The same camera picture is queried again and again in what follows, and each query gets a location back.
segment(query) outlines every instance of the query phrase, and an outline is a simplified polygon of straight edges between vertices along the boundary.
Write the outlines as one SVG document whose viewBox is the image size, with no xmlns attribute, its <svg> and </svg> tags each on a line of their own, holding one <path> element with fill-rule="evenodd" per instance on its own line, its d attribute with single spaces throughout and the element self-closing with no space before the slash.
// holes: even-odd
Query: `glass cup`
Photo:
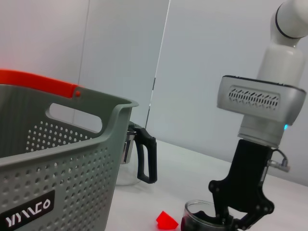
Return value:
<svg viewBox="0 0 308 231">
<path fill-rule="evenodd" d="M 219 225 L 210 223 L 201 219 L 202 211 L 215 218 L 215 208 L 214 204 L 201 201 L 193 200 L 185 204 L 184 216 L 181 223 L 181 231 L 229 231 L 230 226 Z"/>
</svg>

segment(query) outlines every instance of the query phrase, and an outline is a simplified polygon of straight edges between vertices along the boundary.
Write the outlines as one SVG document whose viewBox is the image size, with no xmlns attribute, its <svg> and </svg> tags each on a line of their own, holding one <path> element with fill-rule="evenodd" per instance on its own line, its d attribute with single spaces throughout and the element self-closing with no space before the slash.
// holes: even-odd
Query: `basket logo text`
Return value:
<svg viewBox="0 0 308 231">
<path fill-rule="evenodd" d="M 55 190 L 0 214 L 0 231 L 16 230 L 54 208 Z"/>
</svg>

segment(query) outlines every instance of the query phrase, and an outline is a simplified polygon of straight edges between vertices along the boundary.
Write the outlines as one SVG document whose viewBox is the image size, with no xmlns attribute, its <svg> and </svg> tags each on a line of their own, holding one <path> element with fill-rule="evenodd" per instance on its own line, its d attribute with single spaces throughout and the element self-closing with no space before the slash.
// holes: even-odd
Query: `white wall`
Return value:
<svg viewBox="0 0 308 231">
<path fill-rule="evenodd" d="M 256 78 L 283 0 L 171 0 L 148 122 L 159 140 L 231 161 L 242 115 L 216 108 L 223 75 Z M 308 39 L 299 48 L 308 54 Z M 308 90 L 308 69 L 301 87 Z M 308 101 L 284 135 L 285 179 L 308 185 Z"/>
<path fill-rule="evenodd" d="M 78 83 L 88 0 L 0 1 L 0 68 Z M 72 121 L 72 111 L 55 111 Z"/>
<path fill-rule="evenodd" d="M 137 101 L 145 126 L 169 0 L 91 0 L 80 85 Z M 93 126 L 76 113 L 74 122 Z"/>
</svg>

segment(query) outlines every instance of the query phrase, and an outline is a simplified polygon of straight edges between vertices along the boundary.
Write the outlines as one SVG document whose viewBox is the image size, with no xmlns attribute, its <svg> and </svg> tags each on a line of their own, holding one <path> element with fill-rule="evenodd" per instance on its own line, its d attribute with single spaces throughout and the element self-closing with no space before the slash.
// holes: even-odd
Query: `white table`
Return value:
<svg viewBox="0 0 308 231">
<path fill-rule="evenodd" d="M 106 231 L 156 231 L 155 220 L 163 210 L 180 224 L 185 203 L 194 199 L 212 202 L 209 182 L 225 178 L 231 165 L 161 141 L 157 154 L 157 183 L 116 186 Z M 263 189 L 275 211 L 250 230 L 307 230 L 308 187 L 267 175 Z"/>
</svg>

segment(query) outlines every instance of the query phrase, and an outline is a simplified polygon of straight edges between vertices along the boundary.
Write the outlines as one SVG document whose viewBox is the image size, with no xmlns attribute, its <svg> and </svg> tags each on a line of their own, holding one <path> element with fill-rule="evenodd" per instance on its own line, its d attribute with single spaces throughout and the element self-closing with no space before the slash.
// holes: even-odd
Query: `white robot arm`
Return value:
<svg viewBox="0 0 308 231">
<path fill-rule="evenodd" d="M 274 211 L 274 204 L 263 194 L 262 186 L 269 166 L 288 171 L 286 156 L 278 150 L 284 128 L 296 120 L 306 97 L 298 88 L 305 58 L 296 48 L 308 35 L 308 0 L 288 0 L 271 19 L 271 43 L 258 76 L 249 79 L 222 78 L 217 106 L 244 114 L 239 140 L 228 176 L 212 180 L 216 217 L 213 225 L 228 231 L 249 229 Z M 271 160 L 280 152 L 282 163 Z M 228 207 L 246 213 L 241 219 L 229 215 Z"/>
</svg>

